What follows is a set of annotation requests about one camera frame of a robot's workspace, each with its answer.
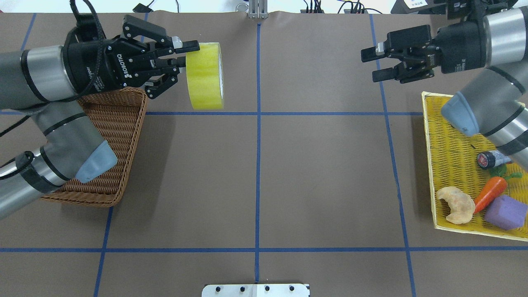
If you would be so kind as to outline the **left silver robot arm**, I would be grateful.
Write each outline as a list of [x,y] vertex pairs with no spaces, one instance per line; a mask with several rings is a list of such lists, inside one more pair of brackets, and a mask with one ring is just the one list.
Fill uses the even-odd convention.
[[169,36],[158,25],[126,15],[123,31],[107,39],[98,17],[77,14],[64,45],[1,54],[1,109],[32,119],[47,142],[1,167],[1,218],[57,191],[69,180],[87,183],[118,163],[78,100],[144,87],[156,98],[175,85],[183,57],[198,41]]

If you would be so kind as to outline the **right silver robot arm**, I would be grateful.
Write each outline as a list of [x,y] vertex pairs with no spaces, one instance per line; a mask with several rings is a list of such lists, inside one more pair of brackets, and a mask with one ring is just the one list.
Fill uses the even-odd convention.
[[527,7],[464,1],[466,19],[439,28],[430,25],[388,32],[387,39],[362,49],[362,62],[397,59],[375,70],[373,82],[410,83],[466,70],[483,71],[441,108],[443,117],[467,137],[481,134],[502,154],[527,170]]

